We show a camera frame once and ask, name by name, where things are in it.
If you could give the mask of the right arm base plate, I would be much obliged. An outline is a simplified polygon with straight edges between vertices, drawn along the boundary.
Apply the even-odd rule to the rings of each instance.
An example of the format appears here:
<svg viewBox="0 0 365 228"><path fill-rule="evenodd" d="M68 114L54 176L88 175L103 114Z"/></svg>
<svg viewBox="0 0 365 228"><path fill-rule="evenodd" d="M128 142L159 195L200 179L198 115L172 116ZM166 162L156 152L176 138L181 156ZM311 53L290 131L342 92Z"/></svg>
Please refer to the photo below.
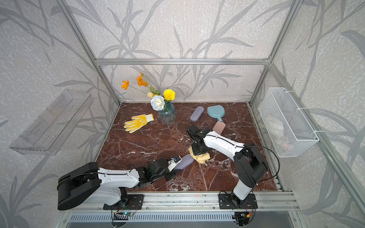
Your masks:
<svg viewBox="0 0 365 228"><path fill-rule="evenodd" d="M239 199L234 193L219 193L218 194L219 207L222 210L240 209L240 210L255 210L258 208L256 196L249 193L245 199Z"/></svg>

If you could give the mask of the yellow work glove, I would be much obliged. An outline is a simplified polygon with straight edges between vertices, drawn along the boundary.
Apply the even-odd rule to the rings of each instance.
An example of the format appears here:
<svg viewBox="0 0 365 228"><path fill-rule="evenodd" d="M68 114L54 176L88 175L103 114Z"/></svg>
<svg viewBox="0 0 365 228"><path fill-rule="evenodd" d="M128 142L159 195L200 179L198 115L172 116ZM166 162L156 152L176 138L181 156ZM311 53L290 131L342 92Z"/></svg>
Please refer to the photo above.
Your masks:
<svg viewBox="0 0 365 228"><path fill-rule="evenodd" d="M154 120L153 114L133 116L131 121L124 123L124 128L131 134Z"/></svg>

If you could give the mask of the aluminium mounting rail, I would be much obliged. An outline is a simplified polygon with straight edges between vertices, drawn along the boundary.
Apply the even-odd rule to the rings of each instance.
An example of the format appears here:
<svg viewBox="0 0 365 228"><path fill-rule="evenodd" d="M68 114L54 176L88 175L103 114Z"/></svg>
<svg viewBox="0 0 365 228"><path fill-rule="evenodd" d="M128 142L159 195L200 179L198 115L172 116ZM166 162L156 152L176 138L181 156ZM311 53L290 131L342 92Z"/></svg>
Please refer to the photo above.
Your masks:
<svg viewBox="0 0 365 228"><path fill-rule="evenodd" d="M222 203L219 192L142 192L143 200L127 202L129 210L136 206L137 212L201 212L219 211ZM254 192L259 211L299 211L300 207L292 192L258 191Z"/></svg>

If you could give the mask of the teal hand mirror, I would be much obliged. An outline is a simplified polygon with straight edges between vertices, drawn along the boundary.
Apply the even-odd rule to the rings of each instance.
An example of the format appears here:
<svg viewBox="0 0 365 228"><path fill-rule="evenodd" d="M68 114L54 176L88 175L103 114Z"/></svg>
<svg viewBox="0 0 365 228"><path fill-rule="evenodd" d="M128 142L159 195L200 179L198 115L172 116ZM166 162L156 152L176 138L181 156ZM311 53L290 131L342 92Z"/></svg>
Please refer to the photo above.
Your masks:
<svg viewBox="0 0 365 228"><path fill-rule="evenodd" d="M225 109L221 105L209 106L207 108L207 113L210 117L218 119L218 121L223 123L222 118L225 116Z"/></svg>

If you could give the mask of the yellow microfiber cloth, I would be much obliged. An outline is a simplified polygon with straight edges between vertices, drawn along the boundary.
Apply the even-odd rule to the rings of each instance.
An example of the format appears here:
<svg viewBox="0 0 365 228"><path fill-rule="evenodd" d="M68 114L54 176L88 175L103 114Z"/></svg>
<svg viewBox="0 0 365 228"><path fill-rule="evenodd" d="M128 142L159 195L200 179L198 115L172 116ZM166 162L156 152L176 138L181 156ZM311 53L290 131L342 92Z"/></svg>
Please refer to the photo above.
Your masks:
<svg viewBox="0 0 365 228"><path fill-rule="evenodd" d="M200 164L205 164L206 161L211 158L209 153L204 153L201 155L194 155L192 147L189 147L188 150L189 150L189 153L192 156L192 158Z"/></svg>

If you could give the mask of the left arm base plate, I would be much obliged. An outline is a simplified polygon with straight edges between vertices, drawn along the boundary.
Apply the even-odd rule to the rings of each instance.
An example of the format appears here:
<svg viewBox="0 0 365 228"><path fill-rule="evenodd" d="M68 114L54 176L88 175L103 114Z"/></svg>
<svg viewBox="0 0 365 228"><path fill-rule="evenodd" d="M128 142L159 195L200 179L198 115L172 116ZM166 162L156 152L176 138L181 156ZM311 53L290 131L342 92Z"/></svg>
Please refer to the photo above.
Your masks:
<svg viewBox="0 0 365 228"><path fill-rule="evenodd" d="M107 204L104 204L103 210L132 210L132 211L138 211L142 209L142 205L144 202L144 195L143 194L132 194L128 195L128 200L124 201L121 199L118 203L109 206Z"/></svg>

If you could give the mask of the glass vase with flowers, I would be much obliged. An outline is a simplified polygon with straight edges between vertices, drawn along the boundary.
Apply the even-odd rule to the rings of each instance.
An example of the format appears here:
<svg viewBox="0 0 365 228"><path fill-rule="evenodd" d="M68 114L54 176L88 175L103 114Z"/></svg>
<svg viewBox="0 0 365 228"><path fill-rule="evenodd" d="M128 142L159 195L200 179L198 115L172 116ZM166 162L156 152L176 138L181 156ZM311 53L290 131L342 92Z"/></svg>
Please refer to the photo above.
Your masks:
<svg viewBox="0 0 365 228"><path fill-rule="evenodd" d="M131 87L146 94L151 99L152 108L159 113L161 121L165 124L172 124L176 120L175 107L172 104L176 93L172 89L166 89L161 93L144 79L143 73L140 73L140 76L137 77L137 85L148 88L149 92L131 86L129 80L123 81L121 88L127 90Z"/></svg>

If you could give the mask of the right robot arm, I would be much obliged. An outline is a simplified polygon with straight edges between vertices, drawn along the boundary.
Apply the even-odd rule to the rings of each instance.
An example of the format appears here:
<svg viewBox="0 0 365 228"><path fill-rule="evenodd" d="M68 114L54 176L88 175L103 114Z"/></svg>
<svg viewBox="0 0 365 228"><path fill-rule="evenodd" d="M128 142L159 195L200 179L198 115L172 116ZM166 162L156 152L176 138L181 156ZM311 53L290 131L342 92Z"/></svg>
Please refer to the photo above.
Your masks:
<svg viewBox="0 0 365 228"><path fill-rule="evenodd" d="M251 190L268 171L267 162L260 149L253 143L235 142L213 130L200 130L195 125L190 126L187 133L192 140L194 156L203 155L214 149L234 161L239 181L233 190L232 197L239 203L246 200Z"/></svg>

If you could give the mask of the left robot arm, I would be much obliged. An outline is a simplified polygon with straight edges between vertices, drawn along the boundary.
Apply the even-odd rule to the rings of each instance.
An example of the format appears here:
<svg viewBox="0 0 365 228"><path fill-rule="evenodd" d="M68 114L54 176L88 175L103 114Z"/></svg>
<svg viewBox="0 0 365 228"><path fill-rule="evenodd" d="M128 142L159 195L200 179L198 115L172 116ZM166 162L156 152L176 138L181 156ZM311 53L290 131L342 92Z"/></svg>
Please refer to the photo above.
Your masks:
<svg viewBox="0 0 365 228"><path fill-rule="evenodd" d="M127 189L143 188L161 178L169 181L180 171L182 162L177 155L131 170L108 170L89 162L59 178L58 210L70 210L84 202L114 206L127 201Z"/></svg>

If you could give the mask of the pink eyeglass case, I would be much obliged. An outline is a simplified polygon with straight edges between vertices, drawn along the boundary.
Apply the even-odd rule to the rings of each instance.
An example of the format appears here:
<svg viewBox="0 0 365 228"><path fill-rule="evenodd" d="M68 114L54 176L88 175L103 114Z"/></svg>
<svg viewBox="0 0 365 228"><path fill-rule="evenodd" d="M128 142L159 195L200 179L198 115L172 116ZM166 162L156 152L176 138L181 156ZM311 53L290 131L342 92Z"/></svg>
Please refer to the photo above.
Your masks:
<svg viewBox="0 0 365 228"><path fill-rule="evenodd" d="M221 135L223 130L225 129L226 124L221 122L221 121L217 121L217 123L214 125L213 127L213 131L215 131L217 134Z"/></svg>

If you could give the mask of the clear acrylic wall shelf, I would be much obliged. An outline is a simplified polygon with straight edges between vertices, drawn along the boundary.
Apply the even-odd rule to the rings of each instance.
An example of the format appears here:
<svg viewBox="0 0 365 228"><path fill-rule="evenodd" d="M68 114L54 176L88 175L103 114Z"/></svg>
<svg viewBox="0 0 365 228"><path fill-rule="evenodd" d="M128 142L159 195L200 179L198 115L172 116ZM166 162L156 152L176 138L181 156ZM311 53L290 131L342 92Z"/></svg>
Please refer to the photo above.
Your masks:
<svg viewBox="0 0 365 228"><path fill-rule="evenodd" d="M90 93L64 90L10 148L23 155L56 155L93 102Z"/></svg>

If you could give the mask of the lavender eyeglass case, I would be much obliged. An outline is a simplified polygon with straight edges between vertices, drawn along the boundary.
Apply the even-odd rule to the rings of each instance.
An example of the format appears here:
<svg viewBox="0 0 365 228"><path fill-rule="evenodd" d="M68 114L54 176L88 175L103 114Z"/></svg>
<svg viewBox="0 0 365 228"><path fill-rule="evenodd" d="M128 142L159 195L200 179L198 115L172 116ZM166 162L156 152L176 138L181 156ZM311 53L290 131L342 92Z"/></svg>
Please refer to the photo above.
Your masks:
<svg viewBox="0 0 365 228"><path fill-rule="evenodd" d="M202 106L197 107L194 110L194 112L191 114L190 120L192 122L197 122L200 119L200 117L202 116L203 113L204 113L204 107L202 107Z"/></svg>
<svg viewBox="0 0 365 228"><path fill-rule="evenodd" d="M187 168L189 165L191 165L194 162L194 158L190 155L187 154L185 155L181 161L175 166L175 168L173 169L173 171L177 171L177 170L184 170L185 168Z"/></svg>

